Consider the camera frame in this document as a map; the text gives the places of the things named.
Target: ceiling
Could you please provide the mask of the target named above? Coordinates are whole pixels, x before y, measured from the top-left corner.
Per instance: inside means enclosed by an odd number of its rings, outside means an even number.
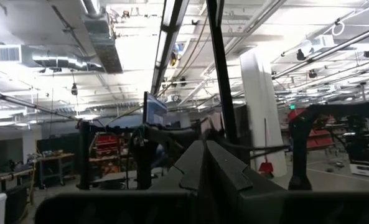
[[[85,15],[90,12],[82,0],[0,0],[0,48],[23,45],[17,47],[22,56],[19,62],[0,61],[0,93],[71,115],[116,116],[138,106],[144,91],[151,89],[157,52],[163,47],[158,46],[158,40],[164,1],[98,3],[107,15],[97,19],[107,18],[107,39],[112,39],[110,35],[115,38],[116,49],[109,54],[116,51],[123,73],[103,72],[106,60],[117,58],[101,55],[96,41],[105,31],[87,25],[94,18]],[[205,110],[219,105],[206,18],[205,1],[190,0],[176,38],[179,60],[167,67],[161,85],[161,89],[170,85],[161,99],[168,100],[172,111]],[[330,28],[338,18],[345,26],[339,24],[332,32]],[[297,50],[309,52],[312,45],[314,51],[306,57],[313,57],[367,30],[366,0],[226,1],[222,32],[234,102],[244,103],[238,60],[242,52],[264,47],[272,71],[280,74],[302,62],[297,59]],[[321,35],[325,35],[326,43],[316,45]],[[369,72],[362,72],[369,69],[366,51],[369,38],[275,79],[278,107],[360,100],[360,82],[366,83],[369,99]],[[317,74],[315,78],[309,77],[311,71]],[[171,85],[176,77],[185,77],[185,81],[177,79]],[[328,90],[320,90],[319,84],[327,82],[329,85],[323,87]],[[72,95],[73,83],[78,88],[77,96]],[[181,101],[170,102],[172,95],[180,96]],[[50,115],[0,100],[0,125],[27,126],[41,121],[50,121]]]

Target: pillar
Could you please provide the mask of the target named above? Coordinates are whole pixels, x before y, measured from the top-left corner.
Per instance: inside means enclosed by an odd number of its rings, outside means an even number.
[[[22,131],[22,161],[26,162],[27,155],[36,152],[36,142],[42,139],[40,126]]]
[[[241,54],[240,62],[253,146],[282,145],[283,139],[271,79],[270,61],[266,60],[263,49],[257,47]],[[273,164],[275,177],[286,175],[284,152],[270,154],[267,156],[267,160]],[[257,160],[251,161],[251,167],[258,170],[264,161],[264,157],[259,157]]]
[[[186,128],[191,126],[191,120],[190,120],[190,116],[187,113],[180,113],[179,114],[179,119],[180,119],[180,127],[181,128]]]

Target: screen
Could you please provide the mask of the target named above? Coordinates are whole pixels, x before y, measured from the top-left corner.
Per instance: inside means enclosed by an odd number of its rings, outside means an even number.
[[[167,107],[148,92],[144,92],[144,108],[142,122],[165,125]]]

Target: table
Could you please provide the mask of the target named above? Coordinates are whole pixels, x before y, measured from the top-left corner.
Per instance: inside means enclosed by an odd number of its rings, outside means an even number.
[[[73,156],[74,156],[74,153],[66,153],[66,154],[61,154],[59,156],[49,156],[49,157],[38,158],[36,162],[39,163],[39,181],[40,181],[39,188],[43,189],[45,187],[44,180],[48,178],[52,178],[52,177],[60,178],[60,184],[61,186],[64,186],[65,182],[64,182],[63,169],[66,167],[70,167],[71,171],[73,171],[73,159],[71,159],[69,162],[63,162],[63,159],[73,157]],[[44,175],[44,162],[54,161],[54,160],[58,161],[58,174]]]
[[[0,173],[0,193],[7,190],[7,188],[6,188],[6,182],[7,181],[12,181],[12,180],[14,180],[14,178],[16,178],[17,179],[17,185],[22,185],[21,177],[23,175],[28,175],[28,174],[32,173],[33,171],[34,171],[34,169],[27,169],[27,170],[22,170],[22,171],[19,171],[19,172]]]

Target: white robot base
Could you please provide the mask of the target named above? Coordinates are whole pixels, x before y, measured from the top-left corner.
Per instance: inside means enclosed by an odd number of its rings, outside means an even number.
[[[350,172],[352,174],[369,176],[369,165],[350,164]]]

